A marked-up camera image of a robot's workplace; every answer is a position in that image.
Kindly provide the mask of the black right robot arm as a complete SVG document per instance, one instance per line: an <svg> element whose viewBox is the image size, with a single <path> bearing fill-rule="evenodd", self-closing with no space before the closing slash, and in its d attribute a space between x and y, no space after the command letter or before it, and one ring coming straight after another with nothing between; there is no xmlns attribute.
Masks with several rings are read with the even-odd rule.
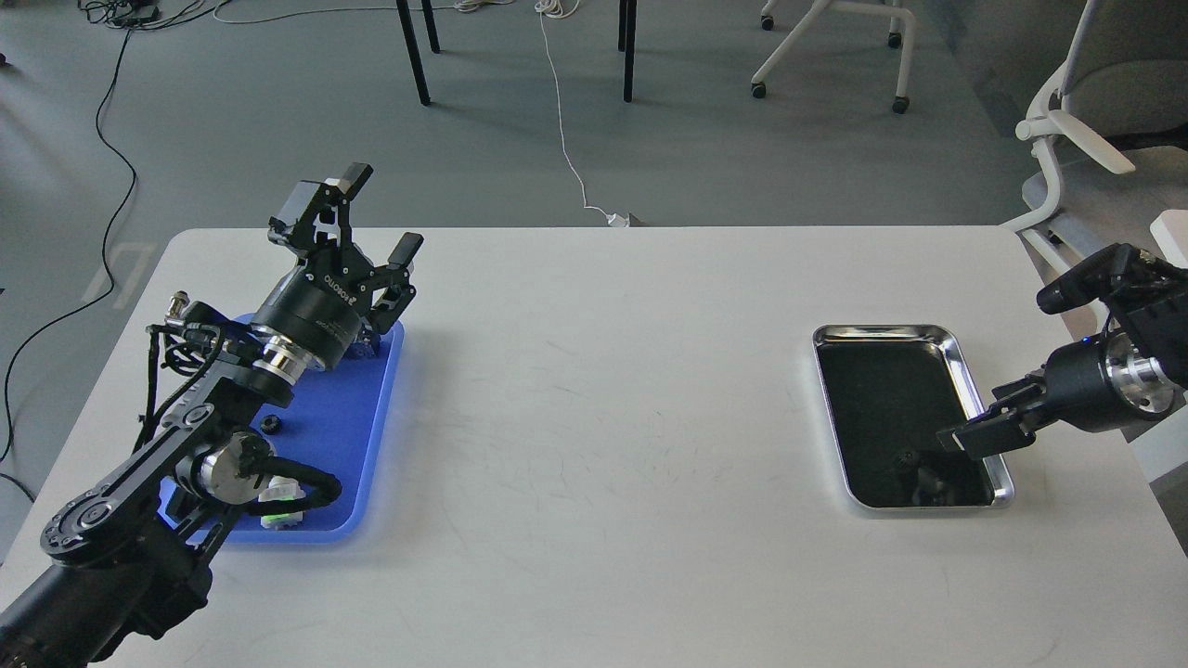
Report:
<svg viewBox="0 0 1188 668"><path fill-rule="evenodd" d="M1056 421L1083 431L1158 422L1184 391L1187 275L1130 244L1091 254L1040 289L1048 315L1102 302L1102 330L1053 351L1041 368L993 390L984 414L939 431L947 452L972 459L1034 445Z"/></svg>

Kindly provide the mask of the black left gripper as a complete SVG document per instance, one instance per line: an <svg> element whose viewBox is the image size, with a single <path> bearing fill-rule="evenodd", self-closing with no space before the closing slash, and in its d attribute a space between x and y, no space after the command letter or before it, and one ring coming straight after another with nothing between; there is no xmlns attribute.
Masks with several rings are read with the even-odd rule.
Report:
<svg viewBox="0 0 1188 668"><path fill-rule="evenodd" d="M260 338L286 338L327 371L339 366L361 328L386 334L417 295L412 264L424 237L405 232L387 264L374 270L352 240L350 202L372 174L372 165L353 163L339 178L301 181L268 221L268 241L301 265L276 284L249 327ZM353 285L360 278L367 278L362 292Z"/></svg>

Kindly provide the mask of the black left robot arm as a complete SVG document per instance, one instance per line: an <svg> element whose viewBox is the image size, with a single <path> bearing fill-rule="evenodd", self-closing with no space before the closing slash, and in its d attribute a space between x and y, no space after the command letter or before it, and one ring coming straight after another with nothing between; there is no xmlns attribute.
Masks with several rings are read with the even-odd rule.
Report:
<svg viewBox="0 0 1188 668"><path fill-rule="evenodd" d="M308 368L377 342L415 300L421 234L385 263L353 241L349 212L373 170L293 185L270 220L296 263L247 323L175 294L148 326L146 415L131 456L42 531L51 559L4 611L5 667L84 667L131 634L160 638L211 592L213 555L245 515L326 508L339 478L277 456L252 424L287 407Z"/></svg>

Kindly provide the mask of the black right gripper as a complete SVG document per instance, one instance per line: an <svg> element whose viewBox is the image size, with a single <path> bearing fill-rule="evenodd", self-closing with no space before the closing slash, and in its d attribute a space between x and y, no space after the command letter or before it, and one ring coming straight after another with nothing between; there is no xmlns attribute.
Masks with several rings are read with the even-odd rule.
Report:
<svg viewBox="0 0 1188 668"><path fill-rule="evenodd" d="M1026 448L1037 440L1019 418L1063 421L1083 431L1120 429L1129 408L1104 371L1102 344L1070 344L1053 351L1043 371L992 390L982 416L935 431L946 452L985 459Z"/></svg>

